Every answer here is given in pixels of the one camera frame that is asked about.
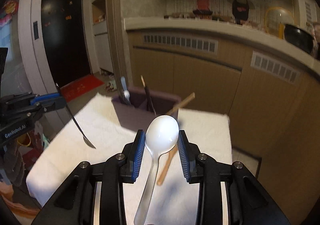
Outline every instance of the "gray cloth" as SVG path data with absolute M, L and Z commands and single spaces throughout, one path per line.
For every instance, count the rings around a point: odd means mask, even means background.
M 24 163 L 22 155 L 18 150 L 17 141 L 14 140 L 7 145 L 4 156 L 0 156 L 0 169 L 4 169 L 5 174 L 12 184 L 20 186 L 24 175 Z

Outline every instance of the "black apron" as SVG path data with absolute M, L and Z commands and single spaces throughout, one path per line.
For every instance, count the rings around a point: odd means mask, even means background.
M 247 21 L 249 18 L 249 3 L 248 3 L 248 0 L 246 0 L 246 1 L 247 2 L 244 4 L 244 3 L 238 2 L 237 0 L 233 0 L 232 14 L 235 17 L 237 24 L 241 24 L 240 20 Z M 245 11 L 241 11 L 241 12 L 238 11 L 238 9 L 237 9 L 238 7 L 245 8 Z

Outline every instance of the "black door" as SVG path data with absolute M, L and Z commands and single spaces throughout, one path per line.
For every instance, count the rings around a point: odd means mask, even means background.
M 42 0 L 41 24 L 54 82 L 62 87 L 90 74 L 81 0 Z

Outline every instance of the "purple utensil holder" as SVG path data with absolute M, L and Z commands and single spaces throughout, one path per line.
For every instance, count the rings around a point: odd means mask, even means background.
M 165 115 L 173 106 L 181 102 L 177 95 L 150 90 L 151 100 L 156 110 L 147 111 L 147 97 L 144 88 L 129 87 L 131 105 L 121 103 L 120 96 L 112 98 L 111 102 L 116 111 L 120 125 L 124 128 L 137 132 L 139 129 L 147 131 L 150 123 L 158 116 Z M 178 111 L 171 114 L 176 120 Z

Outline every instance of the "white table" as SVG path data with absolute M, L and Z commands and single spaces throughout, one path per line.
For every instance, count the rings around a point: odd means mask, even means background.
M 43 206 L 65 178 L 81 161 L 96 164 L 122 151 L 133 142 L 135 132 L 120 126 L 111 98 L 97 94 L 77 115 L 76 119 L 97 148 L 88 147 L 73 121 L 69 122 L 43 152 L 27 176 L 29 193 Z M 180 129 L 188 140 L 198 145 L 218 162 L 231 164 L 229 119 L 226 115 L 180 109 Z M 160 158 L 159 173 L 167 155 Z M 134 184 L 124 184 L 124 205 L 127 224 L 132 225 L 135 212 L 151 165 L 148 150 L 144 151 L 140 175 Z M 223 220 L 228 224 L 226 193 L 221 187 Z M 199 185 L 188 184 L 183 177 L 179 154 L 175 154 L 162 186 L 155 186 L 145 224 L 195 224 Z

